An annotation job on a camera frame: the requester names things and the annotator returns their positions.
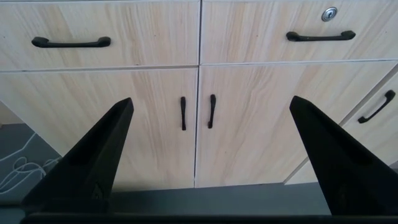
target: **black drawer pull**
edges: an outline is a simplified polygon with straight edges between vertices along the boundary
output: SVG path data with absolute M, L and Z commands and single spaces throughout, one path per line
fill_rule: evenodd
M 186 102 L 185 102 L 184 96 L 181 97 L 180 104 L 181 104 L 181 116 L 182 116 L 182 131 L 185 131 L 185 130 L 187 130 L 187 127 L 185 125 L 185 104 L 186 104 Z
M 370 117 L 365 118 L 364 116 L 360 117 L 358 119 L 358 122 L 360 124 L 363 124 L 365 122 L 368 122 L 370 119 L 372 119 L 376 114 L 378 114 L 378 112 L 380 112 L 381 110 L 383 110 L 384 107 L 386 107 L 391 101 L 392 99 L 394 99 L 394 97 L 396 96 L 396 93 L 392 90 L 387 91 L 386 94 L 384 94 L 384 96 L 386 97 L 386 102 L 383 103 L 383 105 L 381 105 L 381 107 L 379 109 L 377 109 L 376 112 L 374 112 Z
M 334 36 L 334 37 L 306 37 L 306 36 L 301 36 L 296 32 L 288 32 L 286 34 L 286 37 L 289 41 L 294 41 L 294 42 L 351 40 L 355 37 L 355 33 L 349 30 L 342 32 L 340 36 Z
M 100 37 L 96 42 L 89 43 L 51 43 L 47 38 L 35 37 L 32 44 L 41 48 L 65 48 L 65 47 L 107 47 L 111 45 L 111 38 Z
M 210 106 L 211 106 L 211 111 L 210 111 L 210 120 L 207 123 L 207 127 L 210 129 L 213 127 L 213 118 L 214 118 L 214 110 L 216 108 L 216 95 L 212 94 L 210 96 Z

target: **metal lock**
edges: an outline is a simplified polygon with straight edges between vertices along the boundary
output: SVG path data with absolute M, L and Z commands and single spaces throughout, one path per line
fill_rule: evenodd
M 330 7 L 325 12 L 322 14 L 322 21 L 323 22 L 328 22 L 332 20 L 337 14 L 337 8 L 336 7 Z

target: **black plastic part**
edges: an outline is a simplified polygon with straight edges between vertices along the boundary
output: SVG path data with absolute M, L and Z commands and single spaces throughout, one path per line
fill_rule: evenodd
M 216 95 L 210 96 L 210 120 L 207 123 L 207 127 L 211 129 L 213 127 L 214 110 L 216 109 Z
M 396 93 L 394 91 L 392 91 L 392 90 L 389 90 L 389 91 L 387 91 L 386 94 L 384 94 L 384 96 L 386 97 L 386 102 L 384 102 L 383 105 L 381 105 L 381 107 L 379 109 L 377 109 L 377 111 L 375 111 L 370 117 L 368 117 L 368 118 L 365 118 L 364 116 L 360 117 L 358 119 L 358 122 L 360 124 L 368 122 L 376 114 L 378 114 L 381 110 L 383 110 L 383 108 L 385 108 L 392 101 L 392 99 L 394 99 L 394 97 L 396 96 Z
M 116 103 L 25 196 L 25 213 L 106 212 L 133 111 Z
M 334 41 L 334 40 L 351 40 L 355 37 L 355 33 L 351 30 L 344 31 L 340 36 L 333 37 L 307 37 L 301 36 L 296 32 L 288 32 L 286 37 L 289 41 L 305 42 L 305 41 Z
M 339 217 L 330 215 L 301 215 L 301 216 L 245 216 L 245 215 L 138 215 L 133 213 L 113 214 L 33 214 L 22 221 L 22 224 L 50 224 L 50 223 L 168 223 L 168 224 L 244 224 L 244 223 L 397 223 L 398 217 Z
M 397 173 L 311 102 L 290 112 L 332 215 L 398 215 Z
M 100 37 L 96 42 L 89 43 L 51 43 L 47 38 L 35 37 L 32 44 L 41 48 L 107 47 L 111 45 L 111 38 Z
M 186 102 L 185 102 L 185 97 L 184 96 L 181 97 L 180 104 L 181 104 L 182 131 L 185 131 L 185 130 L 187 130 L 187 127 L 185 125 L 185 105 L 186 105 Z

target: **kitchen cabinet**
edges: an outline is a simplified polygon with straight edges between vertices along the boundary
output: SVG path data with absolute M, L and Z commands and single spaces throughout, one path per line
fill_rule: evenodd
M 0 74 L 0 100 L 62 156 L 117 101 L 132 98 L 115 190 L 193 187 L 196 87 L 194 68 Z
M 289 111 L 292 97 L 339 123 L 395 64 L 202 66 L 196 187 L 283 182 L 307 156 Z
M 336 16 L 321 20 L 336 7 Z M 201 63 L 260 63 L 398 58 L 398 1 L 203 1 Z M 288 41 L 296 32 L 344 41 Z
M 0 2 L 0 70 L 198 64 L 197 1 Z M 96 42 L 107 47 L 39 48 Z
M 15 115 L 4 103 L 0 101 L 0 128 L 3 124 L 21 124 L 24 123 Z
M 387 101 L 386 93 L 398 91 L 398 75 L 394 75 L 342 125 L 352 137 L 369 149 L 387 165 L 398 161 L 398 100 Z M 359 123 L 360 117 L 369 118 L 384 103 L 386 106 L 369 121 Z M 286 184 L 316 182 L 317 177 L 310 161 L 306 161 Z

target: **white cable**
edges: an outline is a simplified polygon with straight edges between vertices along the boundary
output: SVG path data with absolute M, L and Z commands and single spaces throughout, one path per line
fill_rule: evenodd
M 0 159 L 0 162 L 10 158 L 11 156 L 23 151 L 26 146 L 30 143 L 30 141 L 33 139 L 33 137 L 36 135 L 36 133 L 34 133 L 25 143 L 25 145 L 18 149 L 17 151 L 13 152 L 12 154 Z M 29 176 L 31 176 L 34 172 L 36 171 L 40 171 L 41 175 L 40 175 L 40 179 L 43 179 L 43 177 L 47 174 L 46 171 L 44 170 L 44 167 L 47 167 L 51 164 L 53 164 L 54 162 L 58 162 L 58 160 L 60 160 L 61 157 L 56 158 L 56 159 L 49 159 L 47 161 L 45 161 L 44 165 L 41 167 L 40 165 L 38 165 L 37 163 L 34 162 L 27 162 L 27 158 L 26 157 L 20 157 L 18 158 L 14 164 L 12 165 L 12 171 L 0 182 L 0 195 L 2 194 L 6 194 L 12 190 L 14 190 L 17 186 L 19 186 L 21 183 L 23 183 L 23 181 L 25 181 Z M 23 160 L 23 165 L 16 167 L 18 161 Z M 24 168 L 27 166 L 34 166 L 35 168 L 33 169 L 28 169 L 25 170 Z M 22 180 L 20 180 L 18 183 L 16 183 L 14 186 L 10 187 L 9 189 L 7 189 L 7 185 L 9 183 L 12 182 L 12 180 L 14 180 L 19 174 L 27 174 Z

